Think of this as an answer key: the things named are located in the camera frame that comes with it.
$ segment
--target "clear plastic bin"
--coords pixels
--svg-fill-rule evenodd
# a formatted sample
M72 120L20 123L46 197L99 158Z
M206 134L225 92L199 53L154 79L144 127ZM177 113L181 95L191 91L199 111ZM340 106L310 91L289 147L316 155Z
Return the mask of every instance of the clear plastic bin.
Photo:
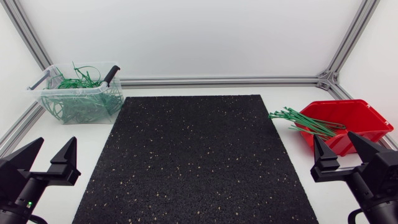
M113 62L51 65L27 91L62 124L113 124L124 103L116 75L119 69ZM58 89L64 80L82 78L82 74L89 74L99 86Z

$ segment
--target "black rubber mat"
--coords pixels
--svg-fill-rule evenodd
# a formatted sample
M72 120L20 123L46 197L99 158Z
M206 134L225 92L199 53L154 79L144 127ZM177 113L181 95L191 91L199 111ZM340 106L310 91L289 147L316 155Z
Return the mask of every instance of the black rubber mat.
M127 98L74 223L318 223L267 115L259 95Z

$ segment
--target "metal rod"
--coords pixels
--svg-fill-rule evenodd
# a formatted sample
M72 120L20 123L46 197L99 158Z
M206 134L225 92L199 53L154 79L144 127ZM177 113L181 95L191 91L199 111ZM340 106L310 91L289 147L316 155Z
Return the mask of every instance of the metal rod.
M52 64L18 0L0 0L22 40L42 70Z
M160 78L121 79L129 88L186 88L186 87L242 87L242 86L315 86L317 77L234 77L234 78Z
M328 70L338 73L361 37L380 0L363 0Z
M34 123L44 113L43 107L33 103L0 139L0 158L10 154Z

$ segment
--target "black handle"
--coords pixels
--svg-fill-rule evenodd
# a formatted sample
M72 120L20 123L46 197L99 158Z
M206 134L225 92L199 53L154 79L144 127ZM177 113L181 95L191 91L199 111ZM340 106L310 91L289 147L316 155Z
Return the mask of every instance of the black handle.
M120 70L120 68L117 65L113 65L113 67L111 68L111 70L108 72L108 74L106 75L104 82L108 83L108 87L109 84L111 83L113 77L115 76L116 72Z

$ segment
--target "red plastic tray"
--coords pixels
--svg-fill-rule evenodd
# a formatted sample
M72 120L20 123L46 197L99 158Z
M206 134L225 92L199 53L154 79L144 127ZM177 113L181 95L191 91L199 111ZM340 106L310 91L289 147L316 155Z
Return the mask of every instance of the red plastic tray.
M394 129L363 100L315 101L304 108L301 113L311 118L341 123L346 126L345 130L338 130L335 137L326 141L331 150L341 156L356 152L347 136L348 131L353 131L373 142L377 142L386 133ZM301 135L313 150L313 135L304 131L301 131Z

